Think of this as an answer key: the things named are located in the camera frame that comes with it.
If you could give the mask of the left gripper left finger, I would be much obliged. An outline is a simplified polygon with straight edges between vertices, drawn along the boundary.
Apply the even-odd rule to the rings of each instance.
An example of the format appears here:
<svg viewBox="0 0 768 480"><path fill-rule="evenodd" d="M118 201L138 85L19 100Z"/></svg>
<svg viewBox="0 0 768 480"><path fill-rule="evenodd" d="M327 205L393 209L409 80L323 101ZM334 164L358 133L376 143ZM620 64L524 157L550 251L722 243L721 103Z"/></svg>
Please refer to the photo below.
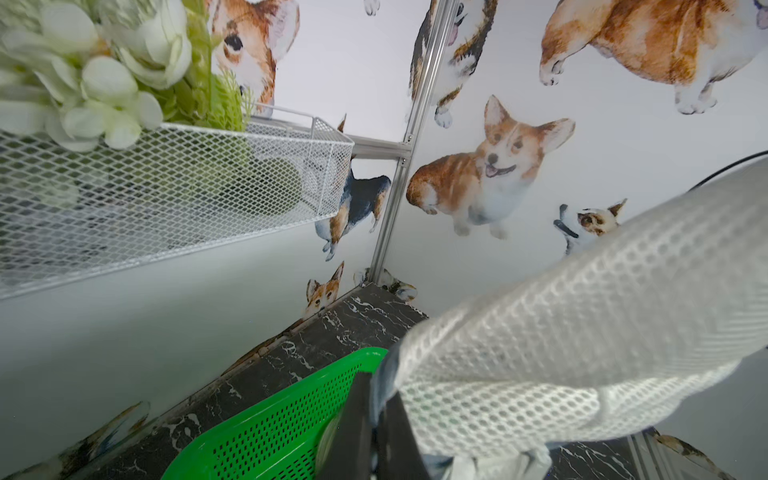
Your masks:
<svg viewBox="0 0 768 480"><path fill-rule="evenodd" d="M369 479L372 429L371 373L358 372L340 413L326 428L316 455L316 478Z"/></svg>

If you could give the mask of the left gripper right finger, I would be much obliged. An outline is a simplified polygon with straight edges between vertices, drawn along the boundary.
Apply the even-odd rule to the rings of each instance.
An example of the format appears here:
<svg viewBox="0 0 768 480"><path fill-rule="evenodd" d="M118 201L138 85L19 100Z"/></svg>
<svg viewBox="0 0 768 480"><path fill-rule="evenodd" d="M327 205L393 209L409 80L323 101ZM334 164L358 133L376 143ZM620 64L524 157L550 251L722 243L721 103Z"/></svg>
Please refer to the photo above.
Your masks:
<svg viewBox="0 0 768 480"><path fill-rule="evenodd" d="M430 480L400 394L390 398L376 427L378 480Z"/></svg>

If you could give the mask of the green plastic basket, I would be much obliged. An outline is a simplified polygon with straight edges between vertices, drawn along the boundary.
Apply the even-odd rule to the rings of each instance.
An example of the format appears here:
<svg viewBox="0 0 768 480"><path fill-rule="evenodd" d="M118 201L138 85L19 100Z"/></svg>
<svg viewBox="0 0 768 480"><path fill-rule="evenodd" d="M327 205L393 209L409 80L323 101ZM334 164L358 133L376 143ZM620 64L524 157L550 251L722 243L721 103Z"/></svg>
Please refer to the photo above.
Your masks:
<svg viewBox="0 0 768 480"><path fill-rule="evenodd" d="M358 373L373 373L383 348L353 352L200 435L162 479L312 479L317 446Z"/></svg>

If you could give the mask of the white artificial flowers with fern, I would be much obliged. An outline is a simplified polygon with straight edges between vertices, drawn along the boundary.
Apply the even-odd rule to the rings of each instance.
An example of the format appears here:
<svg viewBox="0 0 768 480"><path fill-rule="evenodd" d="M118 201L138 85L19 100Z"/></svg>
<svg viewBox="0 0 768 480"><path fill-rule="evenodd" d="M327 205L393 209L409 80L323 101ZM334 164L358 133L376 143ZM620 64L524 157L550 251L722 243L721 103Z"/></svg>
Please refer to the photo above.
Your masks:
<svg viewBox="0 0 768 480"><path fill-rule="evenodd" d="M203 1L5 1L1 129L75 152L165 122L244 131L253 104L212 65Z"/></svg>

